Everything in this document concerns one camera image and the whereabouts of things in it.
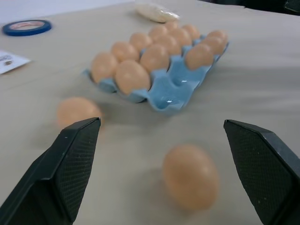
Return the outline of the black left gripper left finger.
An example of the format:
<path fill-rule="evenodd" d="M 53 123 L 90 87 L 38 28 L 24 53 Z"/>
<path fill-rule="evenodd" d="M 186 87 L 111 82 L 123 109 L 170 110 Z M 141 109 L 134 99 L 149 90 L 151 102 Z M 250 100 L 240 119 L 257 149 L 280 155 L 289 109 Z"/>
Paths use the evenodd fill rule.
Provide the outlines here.
<path fill-rule="evenodd" d="M 73 225 L 89 182 L 100 126 L 95 117 L 61 130 L 0 206 L 0 225 Z"/>

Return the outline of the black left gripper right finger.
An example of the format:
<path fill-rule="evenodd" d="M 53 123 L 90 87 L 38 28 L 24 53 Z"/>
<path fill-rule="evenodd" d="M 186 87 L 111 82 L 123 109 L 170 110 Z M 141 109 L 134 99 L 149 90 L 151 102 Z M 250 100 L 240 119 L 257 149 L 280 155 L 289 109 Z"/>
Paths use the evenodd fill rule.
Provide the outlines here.
<path fill-rule="evenodd" d="M 263 225 L 300 225 L 300 158 L 272 131 L 225 120 L 239 179 Z"/>

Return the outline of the brown egg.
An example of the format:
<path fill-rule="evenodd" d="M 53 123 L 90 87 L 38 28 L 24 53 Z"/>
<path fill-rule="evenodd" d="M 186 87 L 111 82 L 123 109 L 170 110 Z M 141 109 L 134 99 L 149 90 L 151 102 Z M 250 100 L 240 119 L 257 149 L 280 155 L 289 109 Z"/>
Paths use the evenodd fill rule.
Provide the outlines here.
<path fill-rule="evenodd" d="M 114 80 L 119 90 L 125 95 L 129 95 L 134 90 L 151 88 L 149 73 L 134 60 L 121 62 L 116 68 Z"/>
<path fill-rule="evenodd" d="M 156 44 L 162 45 L 169 55 L 181 55 L 182 49 L 177 40 L 173 36 L 162 35 L 157 38 Z"/>
<path fill-rule="evenodd" d="M 149 35 L 142 33 L 142 32 L 136 32 L 133 33 L 129 39 L 129 43 L 138 51 L 147 48 L 150 46 L 153 42 Z"/>
<path fill-rule="evenodd" d="M 192 38 L 185 29 L 173 29 L 169 32 L 169 35 L 174 37 L 180 46 L 192 45 Z"/>
<path fill-rule="evenodd" d="M 140 64 L 148 71 L 168 69 L 170 59 L 167 49 L 160 45 L 154 44 L 148 47 L 142 54 Z"/>
<path fill-rule="evenodd" d="M 169 195 L 187 210 L 207 210 L 219 192 L 218 170 L 205 150 L 193 144 L 170 149 L 162 166 Z"/>
<path fill-rule="evenodd" d="M 128 42 L 119 41 L 114 43 L 111 47 L 111 53 L 119 62 L 125 60 L 139 60 L 139 52 Z"/>
<path fill-rule="evenodd" d="M 177 21 L 169 21 L 164 24 L 164 26 L 168 29 L 168 31 L 172 31 L 179 27 Z"/>
<path fill-rule="evenodd" d="M 221 55 L 226 47 L 226 43 L 219 37 L 206 37 L 200 43 L 207 45 L 214 55 Z"/>
<path fill-rule="evenodd" d="M 91 77 L 98 83 L 103 79 L 112 78 L 116 73 L 119 62 L 110 52 L 99 53 L 91 64 Z"/>
<path fill-rule="evenodd" d="M 149 31 L 148 35 L 153 41 L 156 41 L 160 36 L 166 35 L 168 32 L 164 25 L 156 25 Z"/>
<path fill-rule="evenodd" d="M 222 43 L 226 45 L 228 43 L 228 34 L 223 30 L 213 30 L 207 35 L 208 38 L 216 37 L 222 40 Z"/>
<path fill-rule="evenodd" d="M 199 39 L 201 36 L 200 31 L 192 24 L 185 24 L 182 29 L 188 32 L 192 40 Z"/>
<path fill-rule="evenodd" d="M 61 129 L 78 121 L 101 116 L 101 109 L 93 101 L 83 97 L 67 98 L 57 108 L 57 123 Z"/>
<path fill-rule="evenodd" d="M 190 70 L 196 70 L 203 66 L 211 66 L 213 62 L 213 52 L 206 44 L 195 45 L 185 55 L 185 64 Z"/>

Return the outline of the blue egg tray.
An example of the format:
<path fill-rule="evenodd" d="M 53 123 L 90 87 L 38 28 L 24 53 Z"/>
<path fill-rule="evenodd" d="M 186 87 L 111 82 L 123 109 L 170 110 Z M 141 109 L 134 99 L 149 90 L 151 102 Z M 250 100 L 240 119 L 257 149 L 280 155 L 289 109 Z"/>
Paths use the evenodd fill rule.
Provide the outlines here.
<path fill-rule="evenodd" d="M 173 115 L 186 106 L 195 89 L 203 83 L 207 73 L 215 66 L 229 46 L 229 42 L 226 42 L 220 54 L 213 56 L 211 65 L 202 66 L 196 70 L 188 69 L 184 62 L 186 54 L 205 38 L 205 35 L 201 35 L 199 39 L 192 42 L 192 45 L 183 46 L 182 54 L 171 56 L 170 66 L 167 70 L 161 69 L 151 72 L 152 86 L 150 90 L 134 90 L 126 95 L 120 91 L 112 78 L 94 82 L 88 69 L 82 73 L 103 92 L 118 93 L 121 97 L 133 103 L 147 101 L 155 111 Z"/>

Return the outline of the white printed paper card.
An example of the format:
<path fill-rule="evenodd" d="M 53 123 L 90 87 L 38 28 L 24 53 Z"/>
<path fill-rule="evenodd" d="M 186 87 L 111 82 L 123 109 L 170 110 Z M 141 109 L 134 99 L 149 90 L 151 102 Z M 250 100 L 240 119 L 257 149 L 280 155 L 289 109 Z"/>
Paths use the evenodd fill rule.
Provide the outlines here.
<path fill-rule="evenodd" d="M 0 75 L 21 67 L 29 62 L 31 62 L 31 60 L 25 57 L 0 50 Z"/>

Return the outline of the blue tape roll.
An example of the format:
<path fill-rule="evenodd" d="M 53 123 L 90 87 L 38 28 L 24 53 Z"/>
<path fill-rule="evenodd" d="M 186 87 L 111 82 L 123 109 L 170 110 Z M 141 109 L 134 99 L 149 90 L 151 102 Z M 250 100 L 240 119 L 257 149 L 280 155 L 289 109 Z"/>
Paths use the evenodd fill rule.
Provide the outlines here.
<path fill-rule="evenodd" d="M 7 36 L 25 37 L 45 33 L 52 28 L 47 20 L 24 20 L 12 22 L 2 27 L 2 32 Z"/>

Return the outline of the dark object at table edge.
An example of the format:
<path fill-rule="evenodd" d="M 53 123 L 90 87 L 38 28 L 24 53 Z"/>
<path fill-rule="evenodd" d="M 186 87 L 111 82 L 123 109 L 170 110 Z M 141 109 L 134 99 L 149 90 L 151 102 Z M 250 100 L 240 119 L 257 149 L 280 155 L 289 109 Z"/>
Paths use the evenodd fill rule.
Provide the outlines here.
<path fill-rule="evenodd" d="M 300 0 L 198 0 L 220 5 L 237 5 L 245 8 L 300 16 Z"/>

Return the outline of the clear bag of white grains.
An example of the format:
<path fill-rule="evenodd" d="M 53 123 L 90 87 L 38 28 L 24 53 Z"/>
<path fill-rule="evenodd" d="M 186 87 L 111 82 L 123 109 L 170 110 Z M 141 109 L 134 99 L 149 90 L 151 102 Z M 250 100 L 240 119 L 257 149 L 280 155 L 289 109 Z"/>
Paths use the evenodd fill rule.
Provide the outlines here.
<path fill-rule="evenodd" d="M 180 16 L 175 12 L 152 2 L 135 1 L 135 11 L 144 18 L 157 23 L 167 23 L 180 19 Z"/>

